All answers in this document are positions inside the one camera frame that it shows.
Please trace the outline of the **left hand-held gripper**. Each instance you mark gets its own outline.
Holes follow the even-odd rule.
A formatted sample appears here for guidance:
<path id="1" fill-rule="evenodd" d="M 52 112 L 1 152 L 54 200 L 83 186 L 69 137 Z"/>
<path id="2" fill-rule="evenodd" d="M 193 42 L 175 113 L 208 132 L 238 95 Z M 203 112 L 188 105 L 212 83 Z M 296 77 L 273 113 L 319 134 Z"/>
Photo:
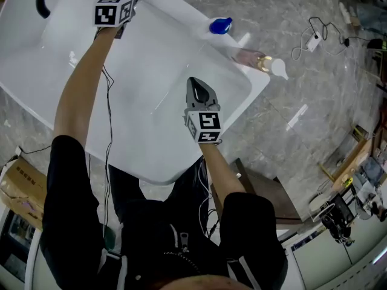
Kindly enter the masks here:
<path id="1" fill-rule="evenodd" d="M 135 15 L 134 7 L 139 0 L 97 0 L 94 4 L 93 25 L 96 38 L 103 29 L 119 28 L 115 39 L 121 39 L 126 25 Z"/>

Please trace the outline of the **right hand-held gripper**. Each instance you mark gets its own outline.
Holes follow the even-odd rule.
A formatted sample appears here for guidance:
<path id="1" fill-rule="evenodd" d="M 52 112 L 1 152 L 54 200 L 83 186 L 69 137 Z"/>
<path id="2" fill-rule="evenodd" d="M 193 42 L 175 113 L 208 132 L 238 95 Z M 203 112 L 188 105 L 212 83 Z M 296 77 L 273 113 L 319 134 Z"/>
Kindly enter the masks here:
<path id="1" fill-rule="evenodd" d="M 223 132 L 223 113 L 215 91 L 204 81 L 189 77 L 186 101 L 200 106 L 184 110 L 184 124 L 194 142 L 198 144 L 219 142 Z"/>

